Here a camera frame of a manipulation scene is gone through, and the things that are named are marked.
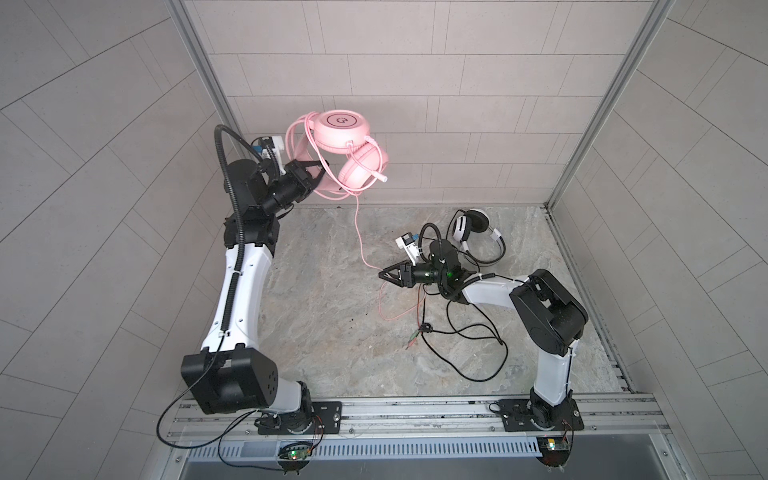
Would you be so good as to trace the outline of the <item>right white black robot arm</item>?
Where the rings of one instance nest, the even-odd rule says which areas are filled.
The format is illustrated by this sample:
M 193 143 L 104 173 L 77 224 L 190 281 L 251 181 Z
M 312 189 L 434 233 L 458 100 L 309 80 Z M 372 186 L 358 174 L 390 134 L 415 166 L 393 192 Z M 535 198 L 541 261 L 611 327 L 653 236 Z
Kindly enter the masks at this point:
M 584 428 L 570 386 L 572 360 L 588 314 L 548 270 L 520 278 L 472 272 L 445 240 L 430 244 L 424 261 L 415 258 L 388 266 L 379 278 L 400 288 L 435 285 L 449 302 L 514 309 L 539 349 L 536 379 L 527 400 L 498 400 L 489 410 L 513 431 L 580 431 Z

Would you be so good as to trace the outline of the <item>pink headphones with cable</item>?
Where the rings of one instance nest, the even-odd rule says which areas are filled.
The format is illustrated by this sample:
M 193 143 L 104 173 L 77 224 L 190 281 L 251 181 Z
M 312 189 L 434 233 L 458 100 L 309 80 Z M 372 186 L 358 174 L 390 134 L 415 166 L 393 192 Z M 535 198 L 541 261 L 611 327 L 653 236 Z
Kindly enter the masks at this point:
M 285 142 L 289 159 L 322 163 L 325 176 L 314 193 L 326 200 L 358 199 L 376 183 L 388 181 L 388 155 L 357 112 L 309 112 L 290 124 Z

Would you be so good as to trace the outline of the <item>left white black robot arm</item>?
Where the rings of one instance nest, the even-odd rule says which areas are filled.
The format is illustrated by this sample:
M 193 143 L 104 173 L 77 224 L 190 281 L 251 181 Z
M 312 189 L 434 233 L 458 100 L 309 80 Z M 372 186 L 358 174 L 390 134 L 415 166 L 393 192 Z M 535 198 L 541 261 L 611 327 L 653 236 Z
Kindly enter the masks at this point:
M 280 213 L 305 200 L 320 184 L 317 161 L 281 166 L 235 130 L 218 125 L 214 145 L 233 212 L 225 220 L 225 279 L 212 325 L 199 352 L 184 357 L 180 373 L 206 414 L 255 409 L 268 427 L 294 434 L 314 422 L 307 385 L 280 377 L 258 349 L 264 286 L 280 230 Z

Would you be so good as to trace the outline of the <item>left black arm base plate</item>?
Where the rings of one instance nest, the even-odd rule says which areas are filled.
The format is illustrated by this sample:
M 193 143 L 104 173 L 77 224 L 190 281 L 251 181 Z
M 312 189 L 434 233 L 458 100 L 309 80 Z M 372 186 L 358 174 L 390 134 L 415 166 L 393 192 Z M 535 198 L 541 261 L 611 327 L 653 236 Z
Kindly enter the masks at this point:
M 254 425 L 259 435 L 309 435 L 323 430 L 338 434 L 342 414 L 340 401 L 313 401 L 308 413 L 262 414 Z

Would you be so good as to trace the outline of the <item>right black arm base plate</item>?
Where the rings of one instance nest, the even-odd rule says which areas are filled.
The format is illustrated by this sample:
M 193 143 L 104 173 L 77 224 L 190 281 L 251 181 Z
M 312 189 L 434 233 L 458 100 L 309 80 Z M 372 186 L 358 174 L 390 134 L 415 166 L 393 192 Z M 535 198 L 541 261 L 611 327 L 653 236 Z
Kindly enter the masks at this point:
M 585 428 L 578 406 L 570 397 L 557 406 L 528 398 L 501 399 L 489 409 L 501 418 L 506 432 L 582 431 Z

